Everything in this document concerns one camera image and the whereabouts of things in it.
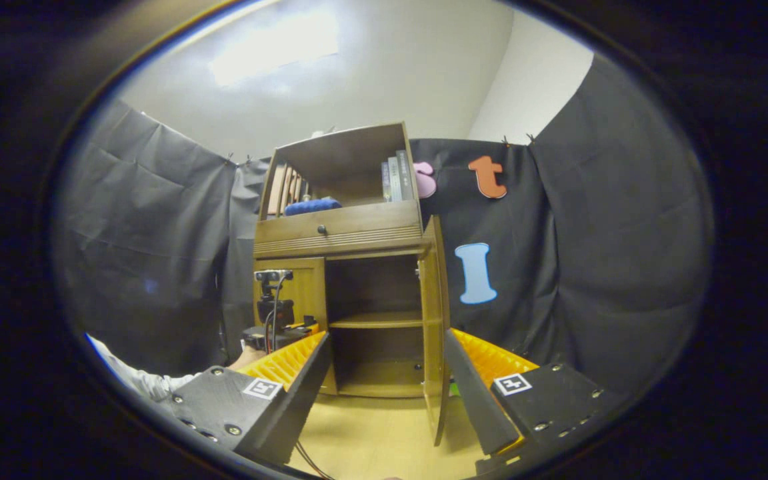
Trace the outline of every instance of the cabinet door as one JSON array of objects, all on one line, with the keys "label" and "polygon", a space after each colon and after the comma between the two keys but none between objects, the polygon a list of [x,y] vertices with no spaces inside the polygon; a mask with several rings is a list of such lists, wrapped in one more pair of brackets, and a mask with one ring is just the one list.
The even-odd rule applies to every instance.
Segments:
[{"label": "cabinet door", "polygon": [[[295,322],[302,322],[305,315],[312,315],[319,324],[321,331],[328,330],[328,309],[325,301],[325,261],[323,257],[293,258],[293,259],[260,259],[253,262],[253,270],[282,270],[293,272],[292,280],[284,280],[280,289],[281,300],[293,301]],[[257,301],[262,296],[262,286],[253,283],[253,316],[256,324],[262,325],[257,313]],[[336,394],[336,383],[333,380],[333,366],[322,385],[321,391]]]},{"label": "cabinet door", "polygon": [[429,422],[435,446],[443,436],[446,401],[449,398],[449,369],[443,359],[443,334],[449,328],[449,295],[446,285],[446,262],[440,220],[429,219],[423,234],[420,254],[420,288],[423,294],[423,395],[429,410]]}]

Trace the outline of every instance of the cabinet shelf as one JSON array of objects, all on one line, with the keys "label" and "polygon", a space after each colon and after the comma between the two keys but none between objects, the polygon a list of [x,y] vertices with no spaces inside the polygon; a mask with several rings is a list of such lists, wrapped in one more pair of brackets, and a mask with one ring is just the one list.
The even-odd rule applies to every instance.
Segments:
[{"label": "cabinet shelf", "polygon": [[329,328],[414,328],[423,326],[423,312],[358,313],[329,322]]},{"label": "cabinet shelf", "polygon": [[338,368],[338,389],[342,395],[377,397],[423,396],[423,370],[418,361],[370,361]]}]

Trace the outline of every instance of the white wall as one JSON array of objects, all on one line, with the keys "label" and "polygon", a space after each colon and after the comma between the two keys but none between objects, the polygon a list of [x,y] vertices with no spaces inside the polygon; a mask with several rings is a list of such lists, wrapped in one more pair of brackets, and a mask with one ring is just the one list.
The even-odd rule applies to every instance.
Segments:
[{"label": "white wall", "polygon": [[515,13],[499,72],[469,138],[530,143],[582,84],[594,54],[539,19]]},{"label": "white wall", "polygon": [[[337,55],[216,84],[208,63],[234,39],[311,5],[336,16]],[[234,161],[332,125],[405,121],[411,137],[465,139],[513,16],[487,0],[282,0],[152,61],[119,96]]]}]

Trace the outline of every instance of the wooden floor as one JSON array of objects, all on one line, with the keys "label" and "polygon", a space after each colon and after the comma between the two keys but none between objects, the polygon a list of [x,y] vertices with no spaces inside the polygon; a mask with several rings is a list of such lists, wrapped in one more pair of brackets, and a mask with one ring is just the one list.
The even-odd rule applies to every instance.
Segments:
[{"label": "wooden floor", "polygon": [[[475,476],[485,458],[461,398],[446,409],[443,440],[433,446],[425,402],[320,395],[301,432],[302,446],[336,480],[455,480]],[[289,466],[316,474],[293,450]]]}]

